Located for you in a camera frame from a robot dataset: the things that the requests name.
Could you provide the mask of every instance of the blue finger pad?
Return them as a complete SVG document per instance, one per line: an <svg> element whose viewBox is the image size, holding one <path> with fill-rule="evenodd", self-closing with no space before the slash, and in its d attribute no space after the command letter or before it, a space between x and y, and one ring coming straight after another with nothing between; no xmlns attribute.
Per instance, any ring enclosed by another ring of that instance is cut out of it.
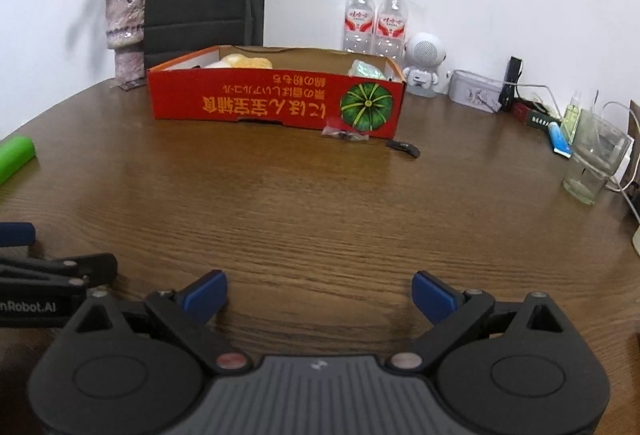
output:
<svg viewBox="0 0 640 435"><path fill-rule="evenodd" d="M33 245L36 228L28 222L0 222L0 247Z"/></svg>
<svg viewBox="0 0 640 435"><path fill-rule="evenodd" d="M420 273L416 273L411 282L411 297L432 325L437 325L458 309L455 296Z"/></svg>
<svg viewBox="0 0 640 435"><path fill-rule="evenodd" d="M225 273L212 271L180 292L182 310L204 325L226 303L227 291Z"/></svg>

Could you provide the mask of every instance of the vase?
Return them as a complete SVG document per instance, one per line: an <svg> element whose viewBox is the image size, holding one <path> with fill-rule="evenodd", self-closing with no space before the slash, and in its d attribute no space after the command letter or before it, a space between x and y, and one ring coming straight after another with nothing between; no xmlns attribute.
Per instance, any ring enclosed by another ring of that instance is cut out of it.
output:
<svg viewBox="0 0 640 435"><path fill-rule="evenodd" d="M145 0L106 0L107 48L115 52L118 84L145 77Z"/></svg>

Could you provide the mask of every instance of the speaker grille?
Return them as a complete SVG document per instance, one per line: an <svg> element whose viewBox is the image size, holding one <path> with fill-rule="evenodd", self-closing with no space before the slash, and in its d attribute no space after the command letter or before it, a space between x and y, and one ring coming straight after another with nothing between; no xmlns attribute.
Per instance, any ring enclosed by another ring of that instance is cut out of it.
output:
<svg viewBox="0 0 640 435"><path fill-rule="evenodd" d="M433 63L438 57L438 49L430 41L421 41L415 46L414 56L419 63Z"/></svg>

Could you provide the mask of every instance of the glass cup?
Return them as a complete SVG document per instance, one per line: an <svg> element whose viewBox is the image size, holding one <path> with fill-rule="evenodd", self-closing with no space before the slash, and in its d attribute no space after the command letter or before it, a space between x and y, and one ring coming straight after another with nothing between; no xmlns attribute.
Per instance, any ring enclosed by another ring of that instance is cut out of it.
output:
<svg viewBox="0 0 640 435"><path fill-rule="evenodd" d="M582 110L562 186L580 202L592 205L616 173L630 144L631 138L621 129Z"/></svg>

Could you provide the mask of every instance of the red label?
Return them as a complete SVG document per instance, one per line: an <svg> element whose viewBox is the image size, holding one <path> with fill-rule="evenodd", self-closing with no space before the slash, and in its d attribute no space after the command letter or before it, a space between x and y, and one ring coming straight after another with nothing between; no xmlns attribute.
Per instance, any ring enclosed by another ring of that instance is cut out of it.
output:
<svg viewBox="0 0 640 435"><path fill-rule="evenodd" d="M381 14L378 17L377 34L390 38L403 38L405 25L406 21L402 18L397 18L392 14Z"/></svg>
<svg viewBox="0 0 640 435"><path fill-rule="evenodd" d="M350 130L340 101L363 82L360 78L248 68L157 70L148 73L155 118L203 120L268 120L298 128ZM375 81L392 96L393 112L385 124L370 132L393 138L404 86Z"/></svg>
<svg viewBox="0 0 640 435"><path fill-rule="evenodd" d="M373 11L368 9L349 10L344 17L344 29L351 32L373 33L373 19Z"/></svg>

